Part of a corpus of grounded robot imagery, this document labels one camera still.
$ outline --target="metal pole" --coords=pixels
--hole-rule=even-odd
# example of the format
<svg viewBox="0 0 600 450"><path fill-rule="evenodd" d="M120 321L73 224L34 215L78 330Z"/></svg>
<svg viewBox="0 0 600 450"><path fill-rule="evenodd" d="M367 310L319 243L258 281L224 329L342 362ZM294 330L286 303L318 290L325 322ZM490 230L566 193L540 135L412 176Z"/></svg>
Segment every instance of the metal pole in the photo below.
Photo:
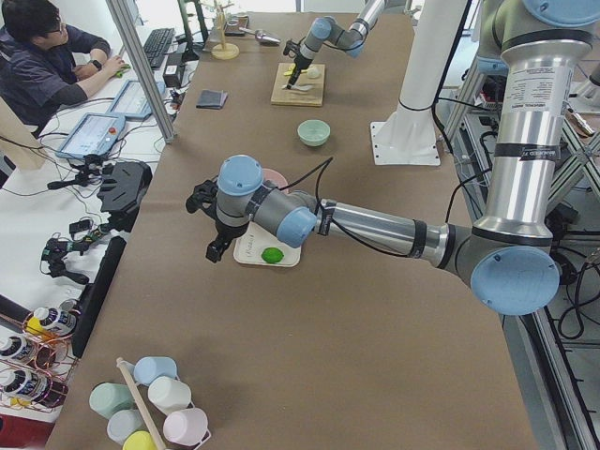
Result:
<svg viewBox="0 0 600 450"><path fill-rule="evenodd" d="M171 122L171 117L165 111L154 74L143 52L142 44L135 31L135 25L129 17L127 0L106 0L106 4L109 7L112 20L119 31L119 35L123 39L123 45L125 45L127 55L138 75L143 92L150 104L150 109L157 119L160 133L165 143L170 143L175 136L173 123Z"/></svg>

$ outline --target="wooden stick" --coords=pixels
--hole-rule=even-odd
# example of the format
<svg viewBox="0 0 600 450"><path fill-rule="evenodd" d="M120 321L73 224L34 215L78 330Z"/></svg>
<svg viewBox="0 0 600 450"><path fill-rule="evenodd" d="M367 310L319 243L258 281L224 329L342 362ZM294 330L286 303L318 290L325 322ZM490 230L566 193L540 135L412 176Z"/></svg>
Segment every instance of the wooden stick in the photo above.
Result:
<svg viewBox="0 0 600 450"><path fill-rule="evenodd" d="M135 385L133 377L131 376L131 373L129 373L128 367L125 364L125 359L121 358L120 356L116 358L116 366L119 368L119 370L121 370L121 374L125 379L125 383L129 388L129 392L133 396L135 404L138 405L138 410L142 415L142 419L146 425L146 428L148 428L148 431L150 432L150 436L152 436L155 447L157 450L166 450L167 447L165 446L165 442L162 441L162 437L160 436L160 433L158 433L157 426L154 424L154 421L150 416L150 412L148 411L148 408L146 408L146 404L143 402L142 394L140 394L138 386Z"/></svg>

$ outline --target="wooden cutting board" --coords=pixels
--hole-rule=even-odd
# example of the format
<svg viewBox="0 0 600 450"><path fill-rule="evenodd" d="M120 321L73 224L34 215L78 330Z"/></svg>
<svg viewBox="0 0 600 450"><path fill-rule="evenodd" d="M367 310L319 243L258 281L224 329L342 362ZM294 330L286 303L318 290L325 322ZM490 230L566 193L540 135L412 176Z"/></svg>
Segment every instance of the wooden cutting board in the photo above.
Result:
<svg viewBox="0 0 600 450"><path fill-rule="evenodd" d="M281 89L281 86L288 83L290 77L283 75L290 69L290 63L279 63L277 75L273 85L273 94L271 95L272 105L289 106L322 106L323 92L325 87L325 64L313 64L321 75L319 78L310 79L306 73L302 73L296 82L296 85L312 84L314 87L306 92L295 91L292 89Z"/></svg>

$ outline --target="bowl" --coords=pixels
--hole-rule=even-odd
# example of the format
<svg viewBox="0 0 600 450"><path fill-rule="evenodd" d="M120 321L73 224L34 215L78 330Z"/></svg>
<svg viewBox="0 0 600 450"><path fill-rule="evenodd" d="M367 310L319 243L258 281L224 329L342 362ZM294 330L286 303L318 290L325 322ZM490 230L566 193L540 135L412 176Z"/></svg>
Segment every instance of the bowl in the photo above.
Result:
<svg viewBox="0 0 600 450"><path fill-rule="evenodd" d="M318 147L327 142L331 129L323 120L305 120L298 126L300 141L310 147Z"/></svg>

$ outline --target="black keyboard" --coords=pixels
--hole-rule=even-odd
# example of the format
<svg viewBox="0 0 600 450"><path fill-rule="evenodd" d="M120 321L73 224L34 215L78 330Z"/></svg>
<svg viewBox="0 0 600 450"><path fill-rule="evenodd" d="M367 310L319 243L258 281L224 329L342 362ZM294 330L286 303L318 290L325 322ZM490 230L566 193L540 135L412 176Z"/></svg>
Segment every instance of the black keyboard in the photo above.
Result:
<svg viewBox="0 0 600 450"><path fill-rule="evenodd" d="M157 28L152 30L150 36L143 44L143 52L146 53L150 68L153 70L160 68L163 59L173 42L175 35L174 28Z"/></svg>

